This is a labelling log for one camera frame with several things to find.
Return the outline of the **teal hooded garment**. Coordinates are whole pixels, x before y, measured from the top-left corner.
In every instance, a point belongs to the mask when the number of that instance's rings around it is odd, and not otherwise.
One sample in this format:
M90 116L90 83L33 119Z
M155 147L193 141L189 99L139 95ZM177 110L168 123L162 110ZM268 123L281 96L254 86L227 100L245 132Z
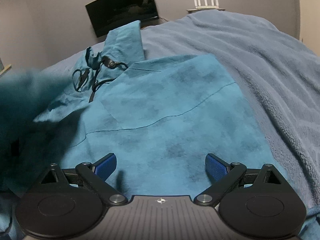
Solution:
M107 56L114 69L73 76L29 71L1 78L1 239L22 239L17 201L46 166L72 168L113 152L110 184L133 194L189 194L210 185L204 158L260 168L270 147L238 84L211 54L147 59L140 22L111 31L103 50L82 53L74 71Z

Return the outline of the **white wifi router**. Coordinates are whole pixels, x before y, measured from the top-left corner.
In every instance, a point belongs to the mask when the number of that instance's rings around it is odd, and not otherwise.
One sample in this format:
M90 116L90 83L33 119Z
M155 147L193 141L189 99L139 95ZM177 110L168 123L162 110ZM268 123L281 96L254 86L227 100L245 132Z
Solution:
M219 9L219 0L194 0L196 10Z

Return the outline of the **black flat monitor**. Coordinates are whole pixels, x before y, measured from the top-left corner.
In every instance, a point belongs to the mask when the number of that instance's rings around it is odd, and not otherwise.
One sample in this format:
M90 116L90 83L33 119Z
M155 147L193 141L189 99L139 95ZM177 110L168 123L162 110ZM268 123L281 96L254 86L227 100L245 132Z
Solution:
M96 37L134 21L159 19L155 0L95 0L85 7Z

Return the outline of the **blue fleece bed blanket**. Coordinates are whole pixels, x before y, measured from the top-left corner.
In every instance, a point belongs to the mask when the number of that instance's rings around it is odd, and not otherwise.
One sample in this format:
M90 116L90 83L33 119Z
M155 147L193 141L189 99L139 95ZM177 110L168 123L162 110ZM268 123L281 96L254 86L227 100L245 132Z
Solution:
M307 209L302 239L319 239L319 57L302 42L255 16L197 12L141 29L147 59L214 55L238 84L277 167ZM85 51L42 71L79 74Z

